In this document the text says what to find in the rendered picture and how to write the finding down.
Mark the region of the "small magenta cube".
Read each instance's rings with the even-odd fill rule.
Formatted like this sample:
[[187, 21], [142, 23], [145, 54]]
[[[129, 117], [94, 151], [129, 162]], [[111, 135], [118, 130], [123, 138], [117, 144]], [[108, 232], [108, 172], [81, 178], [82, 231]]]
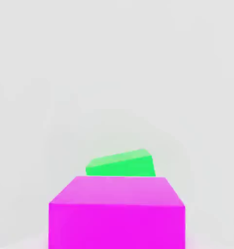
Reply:
[[186, 249], [185, 205], [164, 177], [75, 177], [49, 203], [48, 249]]

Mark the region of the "small green cube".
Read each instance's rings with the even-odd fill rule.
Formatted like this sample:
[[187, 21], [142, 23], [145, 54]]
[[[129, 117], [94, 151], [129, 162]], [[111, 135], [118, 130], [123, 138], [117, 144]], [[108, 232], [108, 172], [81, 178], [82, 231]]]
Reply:
[[88, 176], [154, 177], [151, 154], [145, 149], [92, 159], [86, 166]]

